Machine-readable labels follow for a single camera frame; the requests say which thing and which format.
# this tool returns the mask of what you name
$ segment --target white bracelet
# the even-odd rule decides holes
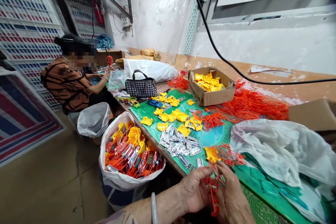
[[[158,224],[158,213],[156,211],[155,193],[152,192],[152,223]]]

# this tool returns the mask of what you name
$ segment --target striped shirt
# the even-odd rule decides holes
[[[83,71],[69,70],[66,59],[57,58],[41,72],[44,87],[69,111],[81,111],[89,106],[88,90],[92,86]]]

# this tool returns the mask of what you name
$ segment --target striped cloth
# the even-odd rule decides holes
[[[0,76],[0,166],[63,129],[19,77]]]

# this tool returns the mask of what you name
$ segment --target hand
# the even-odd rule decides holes
[[[213,173],[212,168],[201,167],[191,171],[178,184],[185,212],[198,212],[211,202],[211,196],[202,179]]]
[[[219,173],[225,178],[218,185],[218,210],[221,223],[255,224],[250,205],[242,191],[238,177],[223,162],[217,161]]]

